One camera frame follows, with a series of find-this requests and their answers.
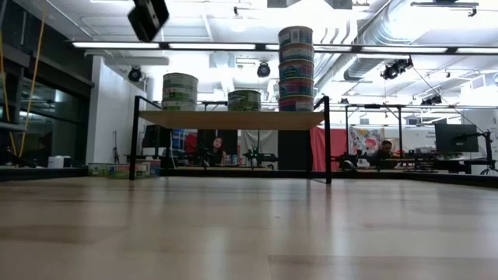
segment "computer monitor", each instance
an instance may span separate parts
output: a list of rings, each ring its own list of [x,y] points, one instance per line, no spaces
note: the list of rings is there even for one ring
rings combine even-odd
[[[438,152],[478,152],[477,127],[473,124],[435,124]]]

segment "tall stack of cans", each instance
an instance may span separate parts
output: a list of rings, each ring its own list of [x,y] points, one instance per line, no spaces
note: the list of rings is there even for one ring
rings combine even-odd
[[[279,111],[313,111],[313,30],[290,26],[279,32]]]
[[[163,76],[163,110],[195,111],[199,80],[192,75],[168,73]]]

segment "wooden tabletop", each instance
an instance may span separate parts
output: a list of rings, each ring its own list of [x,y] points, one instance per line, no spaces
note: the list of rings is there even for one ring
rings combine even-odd
[[[178,166],[176,170],[204,170],[202,166]],[[224,167],[224,166],[213,166],[207,167],[206,170],[226,170],[226,171],[272,171],[268,167],[255,167],[254,169],[245,166],[239,167]]]
[[[324,120],[315,112],[140,111],[140,117],[165,128],[309,130]]]

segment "poster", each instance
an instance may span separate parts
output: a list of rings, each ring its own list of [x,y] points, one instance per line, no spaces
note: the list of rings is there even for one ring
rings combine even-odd
[[[361,150],[362,153],[372,154],[379,149],[382,140],[383,128],[350,128],[349,152],[356,154],[356,151]]]

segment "can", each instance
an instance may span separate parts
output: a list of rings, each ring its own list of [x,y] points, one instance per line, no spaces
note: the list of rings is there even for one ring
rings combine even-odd
[[[279,65],[280,81],[288,78],[313,78],[314,63],[304,59],[294,59]]]
[[[279,82],[280,98],[286,96],[313,96],[314,80],[291,78]]]
[[[228,111],[260,111],[261,94],[256,90],[241,89],[228,93]]]
[[[167,111],[195,111],[197,104],[190,101],[163,101],[163,110]]]
[[[183,73],[168,73],[163,76],[163,92],[167,88],[182,88],[197,92],[199,80],[193,75]]]
[[[279,45],[284,47],[288,44],[313,44],[313,30],[305,26],[289,26],[279,32]]]
[[[304,59],[314,61],[314,48],[309,44],[288,44],[279,50],[280,63],[293,60]]]
[[[190,101],[196,103],[197,91],[177,87],[163,88],[163,101]]]
[[[279,99],[279,111],[313,112],[314,98],[311,96],[289,96]]]

